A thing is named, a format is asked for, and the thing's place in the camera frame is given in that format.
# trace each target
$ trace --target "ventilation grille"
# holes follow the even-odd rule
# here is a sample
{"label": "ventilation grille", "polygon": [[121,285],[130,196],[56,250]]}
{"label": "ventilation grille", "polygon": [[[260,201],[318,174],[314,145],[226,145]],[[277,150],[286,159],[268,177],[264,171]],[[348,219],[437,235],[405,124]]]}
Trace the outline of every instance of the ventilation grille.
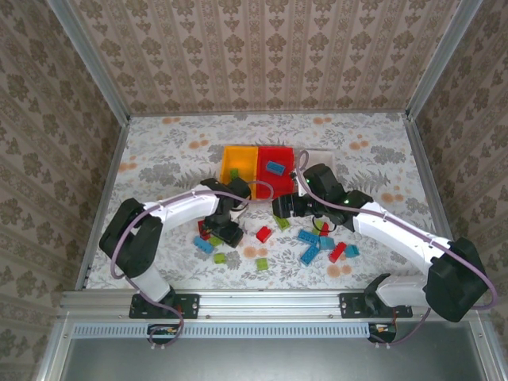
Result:
{"label": "ventilation grille", "polygon": [[[78,323],[72,338],[147,338],[148,323]],[[186,323],[182,338],[334,338],[369,337],[368,323]]]}

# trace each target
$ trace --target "green lego brick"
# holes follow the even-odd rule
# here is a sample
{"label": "green lego brick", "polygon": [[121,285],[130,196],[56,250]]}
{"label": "green lego brick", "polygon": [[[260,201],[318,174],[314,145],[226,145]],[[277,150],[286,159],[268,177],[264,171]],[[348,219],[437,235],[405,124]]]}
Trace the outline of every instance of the green lego brick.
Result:
{"label": "green lego brick", "polygon": [[214,255],[214,262],[216,264],[225,264],[225,254],[223,252],[219,252]]}
{"label": "green lego brick", "polygon": [[231,181],[238,177],[238,169],[232,168],[229,170],[229,177],[231,177]]}
{"label": "green lego brick", "polygon": [[256,260],[257,271],[264,271],[268,269],[268,260],[266,258],[258,258]]}
{"label": "green lego brick", "polygon": [[224,243],[224,241],[223,241],[222,239],[217,238],[216,236],[212,236],[212,237],[210,237],[210,239],[208,240],[208,242],[209,242],[212,246],[214,246],[215,248],[216,248],[218,245],[220,245],[220,244]]}
{"label": "green lego brick", "polygon": [[280,218],[275,215],[273,216],[273,218],[275,219],[275,222],[277,222],[277,225],[282,231],[288,229],[291,226],[291,224],[286,218]]}
{"label": "green lego brick", "polygon": [[323,225],[325,224],[323,221],[320,221],[320,220],[316,220],[314,221],[314,223],[316,224],[316,226],[319,228],[319,230],[317,230],[316,228],[313,228],[312,229],[312,234],[316,234],[317,236],[319,235],[319,233],[321,232],[321,229],[323,229]]}

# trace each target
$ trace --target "gray floor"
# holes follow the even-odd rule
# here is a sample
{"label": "gray floor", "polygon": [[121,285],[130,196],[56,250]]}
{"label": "gray floor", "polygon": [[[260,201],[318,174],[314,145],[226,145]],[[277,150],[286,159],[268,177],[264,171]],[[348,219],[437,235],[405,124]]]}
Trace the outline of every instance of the gray floor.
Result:
{"label": "gray floor", "polygon": [[182,339],[164,350],[145,340],[104,339],[71,346],[66,381],[485,379],[462,324],[427,323],[388,350],[365,339]]}

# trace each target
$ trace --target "yellow bin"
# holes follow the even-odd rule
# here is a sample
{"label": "yellow bin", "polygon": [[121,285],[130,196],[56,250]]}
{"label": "yellow bin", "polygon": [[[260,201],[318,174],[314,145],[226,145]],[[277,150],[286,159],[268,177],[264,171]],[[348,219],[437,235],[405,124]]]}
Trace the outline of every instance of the yellow bin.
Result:
{"label": "yellow bin", "polygon": [[[238,175],[245,181],[256,180],[257,172],[257,147],[227,145],[224,147],[222,156],[221,183],[228,184],[231,181],[229,171],[236,168]],[[256,185],[250,185],[252,199],[256,198]]]}

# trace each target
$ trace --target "floral tablecloth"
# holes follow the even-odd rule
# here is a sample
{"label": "floral tablecloth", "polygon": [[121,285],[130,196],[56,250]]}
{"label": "floral tablecloth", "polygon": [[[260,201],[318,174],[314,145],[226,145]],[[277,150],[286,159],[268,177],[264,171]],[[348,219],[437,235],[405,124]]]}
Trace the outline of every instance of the floral tablecloth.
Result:
{"label": "floral tablecloth", "polygon": [[[231,144],[286,145],[334,152],[338,179],[346,190],[371,194],[382,206],[423,229],[433,223],[412,157],[402,114],[276,114],[187,117],[135,117],[114,184],[104,226],[121,202],[134,197],[154,201],[191,189],[202,179],[219,176],[224,147]],[[266,244],[256,239],[262,226],[274,229]],[[156,265],[178,289],[329,289],[365,287],[377,275],[412,275],[416,268],[382,244],[346,228],[330,234],[336,243],[356,244],[360,256],[331,264],[321,252],[309,267],[298,258],[307,246],[296,240],[310,217],[292,218],[281,232],[271,204],[250,206],[241,218],[244,239],[226,245],[226,264],[199,251],[192,221],[160,239]],[[256,270],[266,257],[268,270]],[[127,288],[110,276],[110,260],[97,249],[87,288]]]}

